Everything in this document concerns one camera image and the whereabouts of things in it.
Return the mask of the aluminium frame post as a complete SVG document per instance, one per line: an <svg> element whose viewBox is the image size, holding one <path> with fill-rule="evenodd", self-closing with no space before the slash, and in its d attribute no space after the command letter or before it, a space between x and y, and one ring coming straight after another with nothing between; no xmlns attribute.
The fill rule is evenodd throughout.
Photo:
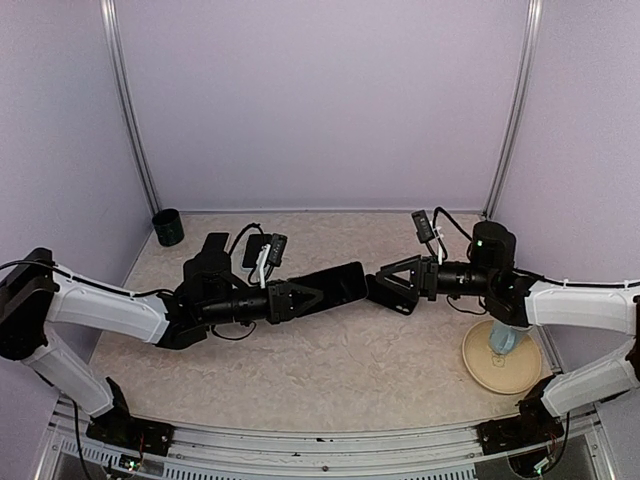
<svg viewBox="0 0 640 480"><path fill-rule="evenodd" d="M114 73L116 91L123 115L127 137L131 146L135 167L142 185L144 197L151 215L161 210L161 202L152 177L144 149L134 102L129 86L124 49L119 30L116 2L101 0L100 11L104 33Z"/></svg>
<svg viewBox="0 0 640 480"><path fill-rule="evenodd" d="M507 118L505 133L500 147L498 164L482 213L485 219L493 219L495 217L500 198L506 186L508 172L512 163L513 152L527 101L531 70L534 65L539 38L543 5L543 0L530 0L527 3L523 43L516 74L514 92Z"/></svg>

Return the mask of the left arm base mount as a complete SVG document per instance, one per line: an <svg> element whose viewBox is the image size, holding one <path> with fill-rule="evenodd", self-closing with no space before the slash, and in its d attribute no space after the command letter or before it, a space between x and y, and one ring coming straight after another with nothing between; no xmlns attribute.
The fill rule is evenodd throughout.
<svg viewBox="0 0 640 480"><path fill-rule="evenodd" d="M174 431L175 427L169 423L135 417L112 409L99 417L91 418L86 435L108 445L165 457Z"/></svg>

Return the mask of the left aluminium frame post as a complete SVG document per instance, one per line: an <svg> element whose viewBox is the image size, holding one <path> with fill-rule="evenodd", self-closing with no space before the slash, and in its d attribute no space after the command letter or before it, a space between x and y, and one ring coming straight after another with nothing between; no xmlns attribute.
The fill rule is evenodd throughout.
<svg viewBox="0 0 640 480"><path fill-rule="evenodd" d="M114 73L116 91L123 115L127 137L131 146L135 167L142 185L144 197L151 215L161 210L161 202L152 177L144 149L134 102L129 86L124 49L119 30L116 2L101 0L100 11L104 33Z"/></svg>

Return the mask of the beige round plate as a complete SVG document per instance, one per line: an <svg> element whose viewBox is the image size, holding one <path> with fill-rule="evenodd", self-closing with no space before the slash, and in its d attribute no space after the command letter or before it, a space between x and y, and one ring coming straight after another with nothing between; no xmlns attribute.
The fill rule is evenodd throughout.
<svg viewBox="0 0 640 480"><path fill-rule="evenodd" d="M481 321L465 334L461 352L471 377L487 390L515 395L530 390L540 379L542 355L529 334L508 354L498 354L490 346L493 322Z"/></svg>

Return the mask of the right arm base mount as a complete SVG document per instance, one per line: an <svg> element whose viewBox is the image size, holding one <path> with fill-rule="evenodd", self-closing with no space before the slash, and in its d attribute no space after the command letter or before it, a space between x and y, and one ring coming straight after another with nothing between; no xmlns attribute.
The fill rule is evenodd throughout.
<svg viewBox="0 0 640 480"><path fill-rule="evenodd" d="M541 444L565 434L562 421L539 402L521 404L517 415L482 422L476 431L484 455Z"/></svg>

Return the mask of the light blue mug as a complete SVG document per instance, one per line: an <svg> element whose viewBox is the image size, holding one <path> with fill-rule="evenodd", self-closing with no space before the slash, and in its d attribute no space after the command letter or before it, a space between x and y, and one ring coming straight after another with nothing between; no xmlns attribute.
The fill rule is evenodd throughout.
<svg viewBox="0 0 640 480"><path fill-rule="evenodd" d="M489 334L489 346L495 354L507 355L517 348L528 334L528 329L495 321Z"/></svg>

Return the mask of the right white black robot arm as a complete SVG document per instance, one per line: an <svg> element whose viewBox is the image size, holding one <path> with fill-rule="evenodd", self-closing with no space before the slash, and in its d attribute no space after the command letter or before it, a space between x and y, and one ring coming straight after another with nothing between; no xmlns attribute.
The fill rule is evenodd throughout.
<svg viewBox="0 0 640 480"><path fill-rule="evenodd" d="M531 444L549 429L550 416L638 388L639 284L551 280L516 268L515 250L514 234L499 223L480 221L473 227L467 261L416 255L382 267L375 279L411 303L440 295L478 297L491 317L513 331L564 325L628 336L600 359L535 385L520 403L524 412L511 423L512 436Z"/></svg>

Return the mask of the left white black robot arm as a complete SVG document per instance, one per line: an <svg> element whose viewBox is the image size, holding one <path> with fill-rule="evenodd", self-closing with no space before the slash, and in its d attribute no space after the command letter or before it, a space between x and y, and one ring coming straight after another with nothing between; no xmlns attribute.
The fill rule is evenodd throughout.
<svg viewBox="0 0 640 480"><path fill-rule="evenodd" d="M222 248L204 247L183 265L170 292L120 290L75 275L45 248L8 264L1 282L1 356L20 361L55 386L121 445L140 434L120 387L97 375L53 331L67 323L114 332L181 350L206 339L217 325L278 324L305 316L324 298L298 279L249 286L231 270Z"/></svg>

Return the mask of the right aluminium frame post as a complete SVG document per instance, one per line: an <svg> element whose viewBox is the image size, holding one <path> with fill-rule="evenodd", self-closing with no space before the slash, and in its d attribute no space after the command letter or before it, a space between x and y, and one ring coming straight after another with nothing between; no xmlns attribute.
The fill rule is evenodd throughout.
<svg viewBox="0 0 640 480"><path fill-rule="evenodd" d="M514 92L507 118L505 133L500 147L498 164L482 213L485 219L493 219L495 217L500 198L506 186L508 172L512 163L513 152L527 101L531 70L534 65L539 38L543 5L543 0L530 0L527 3L523 43L516 74Z"/></svg>

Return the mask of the dark green cup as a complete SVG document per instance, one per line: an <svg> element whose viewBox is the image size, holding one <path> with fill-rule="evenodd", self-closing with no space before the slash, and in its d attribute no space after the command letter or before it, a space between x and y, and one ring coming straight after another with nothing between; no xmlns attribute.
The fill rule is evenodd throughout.
<svg viewBox="0 0 640 480"><path fill-rule="evenodd" d="M163 209L152 217L152 225L159 244L172 247L184 239L180 212L173 208Z"/></svg>

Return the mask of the black phone silver edge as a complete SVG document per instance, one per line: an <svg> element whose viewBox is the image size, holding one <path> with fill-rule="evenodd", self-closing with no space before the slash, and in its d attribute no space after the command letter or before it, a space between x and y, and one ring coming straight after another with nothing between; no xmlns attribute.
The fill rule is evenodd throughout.
<svg viewBox="0 0 640 480"><path fill-rule="evenodd" d="M358 261L290 278L290 281L323 293L323 298L304 311L302 317L359 301L368 295L364 268Z"/></svg>

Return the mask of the front aluminium rail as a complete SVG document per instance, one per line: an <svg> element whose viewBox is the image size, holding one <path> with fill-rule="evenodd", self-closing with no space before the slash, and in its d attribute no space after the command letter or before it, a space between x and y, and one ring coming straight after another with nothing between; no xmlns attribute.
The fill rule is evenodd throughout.
<svg viewBox="0 0 640 480"><path fill-rule="evenodd" d="M473 422L378 432L299 433L176 424L164 455L85 437L87 420L61 398L45 430L34 479L474 479L509 478L510 460L531 452L484 453ZM126 458L135 458L126 469Z"/></svg>

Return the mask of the black phone purple edge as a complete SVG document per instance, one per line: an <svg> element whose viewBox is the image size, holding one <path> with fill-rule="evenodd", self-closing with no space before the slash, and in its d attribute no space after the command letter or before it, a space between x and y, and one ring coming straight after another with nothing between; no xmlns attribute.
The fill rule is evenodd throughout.
<svg viewBox="0 0 640 480"><path fill-rule="evenodd" d="M269 244L270 240L270 234L251 234L245 244L241 268L251 270L255 267L263 246Z"/></svg>

